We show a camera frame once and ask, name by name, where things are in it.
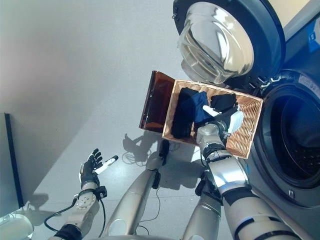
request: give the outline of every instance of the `washing machine drum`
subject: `washing machine drum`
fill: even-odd
[[[267,0],[175,0],[173,18],[194,81],[258,88],[284,63],[283,28]]]
[[[173,18],[181,66],[191,79],[257,90],[284,76],[260,96],[258,165],[285,197],[302,206],[320,205],[320,81],[282,72],[286,42],[269,2],[175,0]],[[289,196],[291,189],[296,196]]]

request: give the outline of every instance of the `black cable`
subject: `black cable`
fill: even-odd
[[[55,216],[57,216],[57,215],[65,212],[65,211],[71,209],[71,208],[76,204],[76,202],[77,202],[77,198],[75,197],[75,198],[73,199],[73,201],[72,201],[72,204],[71,204],[70,206],[68,206],[68,207],[66,207],[66,208],[64,208],[64,209],[62,209],[62,210],[60,210],[60,211],[57,211],[57,212],[55,212],[54,214],[48,216],[48,217],[44,220],[44,225],[45,225],[48,229],[50,229],[51,231],[58,232],[57,229],[49,226],[49,224],[47,223],[47,221],[48,221],[50,218],[55,217]]]
[[[156,197],[158,198],[158,201],[159,201],[159,209],[158,209],[158,213],[156,214],[156,216],[154,218],[151,218],[151,219],[148,219],[148,220],[142,220],[140,221],[140,223],[143,223],[143,222],[150,222],[152,220],[155,220],[158,216],[159,216],[159,213],[160,213],[160,207],[161,207],[161,202],[160,202],[160,198],[159,198],[159,195],[158,195],[158,191],[159,191],[160,187],[156,190],[155,192],[155,195]]]
[[[201,159],[201,164],[202,164],[202,166],[206,167],[206,165],[204,164],[204,161],[203,161],[203,159],[202,159],[201,151],[200,151],[200,159]]]
[[[100,203],[102,205],[102,210],[103,210],[103,226],[102,226],[102,230],[101,230],[98,238],[100,238],[102,236],[102,234],[104,233],[105,225],[106,225],[106,209],[105,209],[105,205],[102,202],[101,198],[100,198]]]
[[[142,226],[142,225],[138,225],[138,227],[144,228],[146,230],[146,232],[148,233],[148,235],[150,235],[148,228],[146,228],[145,226]]]

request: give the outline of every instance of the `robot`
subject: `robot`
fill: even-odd
[[[181,239],[216,240],[222,205],[235,240],[300,239],[269,205],[251,191],[245,169],[226,150],[225,132],[226,125],[221,121],[208,122],[197,130],[196,141],[205,158],[205,167],[196,188],[200,200]],[[136,235],[150,189],[159,187],[159,168],[166,163],[168,151],[169,142],[163,140],[158,157],[147,164],[145,171],[129,187],[99,239],[169,240],[158,236]],[[72,213],[49,240],[80,240],[89,232],[99,210],[98,201],[107,195],[106,188],[100,186],[98,174],[118,159],[114,156],[102,163],[100,155],[96,149],[81,166],[81,191],[70,207]]]

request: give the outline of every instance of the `washing machine door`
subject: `washing machine door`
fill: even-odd
[[[267,0],[175,0],[173,18],[194,81],[259,88],[284,63],[283,28]]]

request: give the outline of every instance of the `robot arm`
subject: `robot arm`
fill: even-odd
[[[95,149],[88,160],[81,165],[81,191],[76,197],[72,213],[63,227],[49,240],[81,240],[88,234],[93,219],[99,211],[98,201],[107,196],[106,187],[100,186],[98,173],[117,159],[118,156],[114,156],[102,163],[101,153]]]
[[[223,130],[219,122],[202,126],[197,132],[197,143],[206,160],[206,175],[221,196],[233,238],[300,239],[269,205],[252,193],[245,170],[221,141]]]

